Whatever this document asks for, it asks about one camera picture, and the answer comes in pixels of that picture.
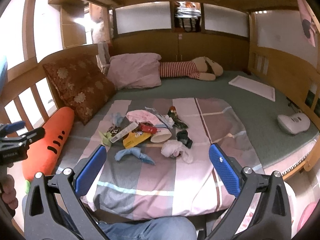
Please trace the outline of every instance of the green mattress cover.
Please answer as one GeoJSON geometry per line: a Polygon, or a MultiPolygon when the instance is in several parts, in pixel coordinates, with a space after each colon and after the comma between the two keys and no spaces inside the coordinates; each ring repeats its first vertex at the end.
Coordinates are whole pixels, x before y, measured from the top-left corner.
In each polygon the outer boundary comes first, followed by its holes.
{"type": "Polygon", "coordinates": [[[278,125],[277,116],[279,114],[295,114],[294,110],[288,106],[286,96],[276,90],[276,101],[272,102],[249,91],[229,85],[228,82],[238,75],[260,81],[253,75],[248,76],[238,71],[225,71],[215,81],[200,81],[190,78],[162,79],[162,85],[159,87],[119,90],[113,100],[190,97],[223,99],[232,106],[244,124],[263,168],[284,159],[319,134],[319,130],[313,123],[306,132],[298,135],[290,135],[282,131],[278,125]]]}

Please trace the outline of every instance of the person's hand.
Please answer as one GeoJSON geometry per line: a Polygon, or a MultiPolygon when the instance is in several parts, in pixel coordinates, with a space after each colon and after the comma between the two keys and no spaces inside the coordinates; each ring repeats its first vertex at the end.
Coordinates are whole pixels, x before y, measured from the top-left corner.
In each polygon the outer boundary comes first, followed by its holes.
{"type": "Polygon", "coordinates": [[[1,194],[4,203],[15,210],[18,207],[18,199],[16,198],[16,190],[14,189],[14,179],[11,175],[7,175],[1,180],[1,185],[3,188],[3,193],[1,194]]]}

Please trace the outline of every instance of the orange carrot pillow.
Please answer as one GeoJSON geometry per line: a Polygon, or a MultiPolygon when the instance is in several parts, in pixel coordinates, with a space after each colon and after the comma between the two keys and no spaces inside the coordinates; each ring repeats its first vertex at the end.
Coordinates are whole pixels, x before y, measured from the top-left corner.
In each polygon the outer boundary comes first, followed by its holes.
{"type": "Polygon", "coordinates": [[[28,158],[22,161],[22,172],[26,180],[31,182],[38,171],[46,176],[52,174],[71,131],[74,117],[75,113],[71,108],[63,107],[43,125],[44,138],[30,145],[28,158]]]}

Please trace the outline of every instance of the stuffed bear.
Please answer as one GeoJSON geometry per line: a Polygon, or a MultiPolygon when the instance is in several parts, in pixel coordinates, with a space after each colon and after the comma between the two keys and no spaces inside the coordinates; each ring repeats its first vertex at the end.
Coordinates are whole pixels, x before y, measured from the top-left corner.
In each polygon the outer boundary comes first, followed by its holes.
{"type": "Polygon", "coordinates": [[[161,78],[189,77],[213,81],[222,75],[223,68],[207,57],[197,57],[191,61],[161,62],[159,73],[161,78]]]}

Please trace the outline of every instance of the wooden railing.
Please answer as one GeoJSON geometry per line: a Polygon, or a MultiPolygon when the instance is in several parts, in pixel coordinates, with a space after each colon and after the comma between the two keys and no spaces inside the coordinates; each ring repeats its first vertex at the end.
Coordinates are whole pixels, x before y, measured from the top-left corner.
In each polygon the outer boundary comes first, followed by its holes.
{"type": "MultiPolygon", "coordinates": [[[[49,119],[49,115],[42,103],[36,83],[40,80],[46,78],[46,74],[43,69],[43,64],[48,62],[54,62],[57,59],[63,59],[68,57],[78,57],[81,54],[97,55],[98,46],[97,44],[84,45],[73,47],[70,49],[61,50],[53,54],[48,55],[39,63],[37,63],[36,58],[32,58],[22,62],[21,64],[8,70],[8,82],[4,86],[2,93],[0,95],[0,123],[11,123],[6,113],[4,107],[10,103],[12,100],[17,108],[17,111],[23,121],[26,122],[26,128],[28,131],[32,130],[34,127],[31,124],[26,111],[23,108],[19,95],[28,88],[31,88],[34,100],[36,102],[37,108],[41,113],[41,116],[46,122],[49,119]]],[[[60,99],[57,90],[51,84],[50,80],[47,79],[53,100],[57,108],[64,106],[64,103],[60,99]]],[[[17,136],[17,133],[12,133],[9,137],[17,136]]]]}
{"type": "MultiPolygon", "coordinates": [[[[320,69],[290,53],[277,49],[258,47],[255,14],[250,15],[250,52],[248,69],[270,86],[275,87],[293,101],[320,130],[320,118],[314,109],[320,96],[320,69]],[[305,101],[312,84],[317,91],[311,107],[305,101]]],[[[304,168],[310,171],[320,158],[320,140],[310,154],[295,169],[285,175],[285,179],[304,168]]]]}

